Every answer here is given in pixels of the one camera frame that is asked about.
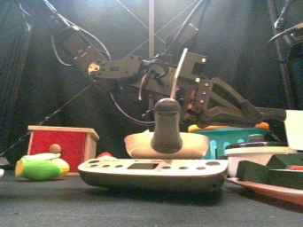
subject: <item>black backdrop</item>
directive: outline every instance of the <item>black backdrop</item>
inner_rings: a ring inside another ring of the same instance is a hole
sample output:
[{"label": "black backdrop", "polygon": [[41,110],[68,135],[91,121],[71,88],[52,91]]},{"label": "black backdrop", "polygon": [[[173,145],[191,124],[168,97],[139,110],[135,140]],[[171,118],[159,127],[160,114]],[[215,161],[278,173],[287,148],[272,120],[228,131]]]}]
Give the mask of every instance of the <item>black backdrop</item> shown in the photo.
[{"label": "black backdrop", "polygon": [[[57,63],[44,21],[32,17],[28,21],[31,32],[24,32],[24,18],[16,2],[0,3],[1,151],[27,133],[27,126],[41,122],[88,85],[76,68]],[[164,27],[157,33],[161,39],[181,24],[195,2],[155,1],[155,31]],[[272,1],[276,13],[283,2]],[[104,42],[112,59],[124,58],[148,40],[148,29],[141,24],[148,26],[148,0],[49,0],[49,3]],[[294,1],[286,27],[302,22],[302,12],[302,1]],[[212,0],[204,16],[197,13],[193,24],[200,31],[191,51],[207,56],[204,75],[225,80],[255,106],[290,108],[280,67],[266,54],[267,40],[272,36],[267,1]],[[163,50],[164,44],[156,37],[155,54]],[[148,58],[148,42],[133,53]],[[302,109],[302,61],[288,64],[287,68],[292,107]],[[135,91],[125,90],[117,100],[127,113],[139,118],[145,104],[136,95]],[[109,99],[95,88],[84,91],[44,125],[93,128],[100,135],[97,152],[111,151],[119,158],[128,157],[123,138],[145,130],[125,121]],[[15,162],[27,153],[27,143],[28,137],[7,153],[9,161]]]}]

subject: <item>plush toy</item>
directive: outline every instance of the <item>plush toy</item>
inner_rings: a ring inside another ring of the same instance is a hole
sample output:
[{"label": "plush toy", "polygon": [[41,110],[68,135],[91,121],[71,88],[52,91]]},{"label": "plush toy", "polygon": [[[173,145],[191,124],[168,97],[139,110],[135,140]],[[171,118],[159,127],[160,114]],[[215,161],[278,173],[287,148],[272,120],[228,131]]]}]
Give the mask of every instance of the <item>plush toy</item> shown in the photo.
[{"label": "plush toy", "polygon": [[33,181],[47,181],[64,176],[69,171],[68,163],[60,153],[25,155],[16,163],[16,176]]}]

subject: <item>black table surface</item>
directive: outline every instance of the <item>black table surface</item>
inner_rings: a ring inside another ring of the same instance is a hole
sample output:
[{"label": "black table surface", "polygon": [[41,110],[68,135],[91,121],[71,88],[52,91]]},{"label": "black table surface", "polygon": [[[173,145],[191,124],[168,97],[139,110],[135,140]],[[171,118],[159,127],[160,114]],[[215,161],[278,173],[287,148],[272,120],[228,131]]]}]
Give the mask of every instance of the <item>black table surface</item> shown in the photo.
[{"label": "black table surface", "polygon": [[79,176],[0,178],[0,226],[303,226],[303,207],[224,182],[219,192],[99,188]]}]

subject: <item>red object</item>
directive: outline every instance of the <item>red object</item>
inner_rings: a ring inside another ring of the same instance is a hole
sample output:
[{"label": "red object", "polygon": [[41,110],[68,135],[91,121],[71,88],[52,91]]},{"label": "red object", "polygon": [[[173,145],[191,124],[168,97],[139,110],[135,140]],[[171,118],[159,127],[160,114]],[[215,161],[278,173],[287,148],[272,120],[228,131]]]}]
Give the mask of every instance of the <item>red object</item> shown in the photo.
[{"label": "red object", "polygon": [[29,126],[32,130],[27,154],[48,153],[49,146],[60,146],[60,158],[69,172],[79,172],[79,164],[96,156],[99,136],[93,129]]},{"label": "red object", "polygon": [[101,157],[104,157],[104,156],[112,157],[112,155],[111,155],[109,152],[104,152],[104,153],[101,153],[101,154],[97,156],[97,158],[101,158]]},{"label": "red object", "polygon": [[291,166],[288,167],[290,170],[303,170],[303,166]]}]

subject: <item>plate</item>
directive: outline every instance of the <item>plate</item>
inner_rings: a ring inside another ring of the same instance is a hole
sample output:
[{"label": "plate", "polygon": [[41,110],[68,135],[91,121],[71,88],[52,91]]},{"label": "plate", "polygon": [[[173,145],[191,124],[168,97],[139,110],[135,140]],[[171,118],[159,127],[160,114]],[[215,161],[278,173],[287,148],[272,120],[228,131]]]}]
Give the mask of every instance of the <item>plate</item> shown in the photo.
[{"label": "plate", "polygon": [[227,180],[251,189],[255,193],[259,193],[279,200],[288,201],[291,203],[296,203],[300,206],[303,206],[303,190],[243,181],[236,177],[227,178]]}]

